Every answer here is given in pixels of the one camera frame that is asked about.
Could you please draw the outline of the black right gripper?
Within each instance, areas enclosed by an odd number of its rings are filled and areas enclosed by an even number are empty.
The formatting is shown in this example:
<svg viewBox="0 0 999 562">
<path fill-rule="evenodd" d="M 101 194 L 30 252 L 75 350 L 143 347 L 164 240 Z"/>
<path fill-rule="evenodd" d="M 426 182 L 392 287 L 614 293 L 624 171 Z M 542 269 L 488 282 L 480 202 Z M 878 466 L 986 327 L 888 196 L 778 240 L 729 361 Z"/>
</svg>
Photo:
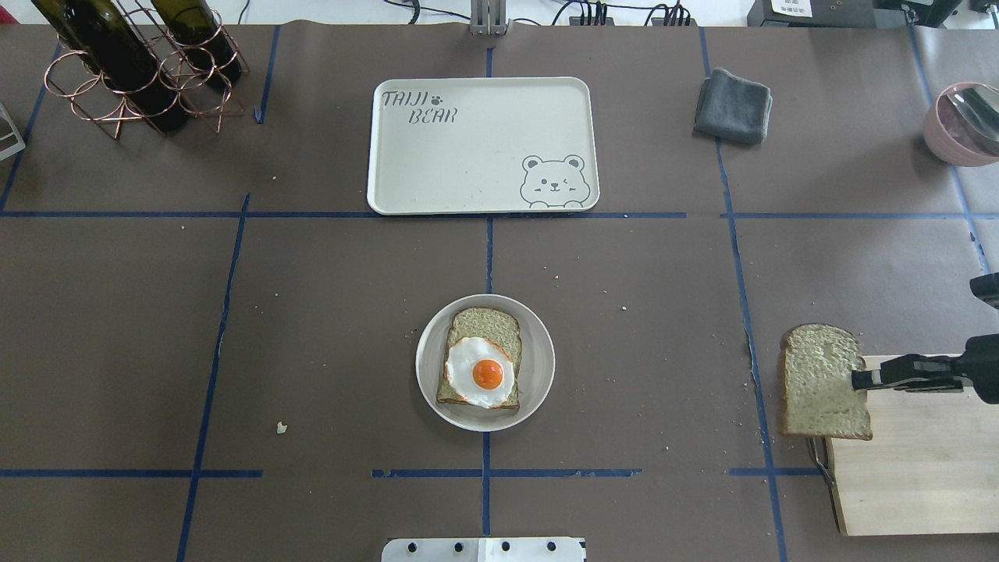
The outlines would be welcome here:
<svg viewBox="0 0 999 562">
<path fill-rule="evenodd" d="M 971 386 L 983 402 L 998 405 L 998 335 L 968 339 L 959 357 L 906 354 L 874 369 L 853 371 L 851 386 L 909 393 L 960 392 Z"/>
</svg>

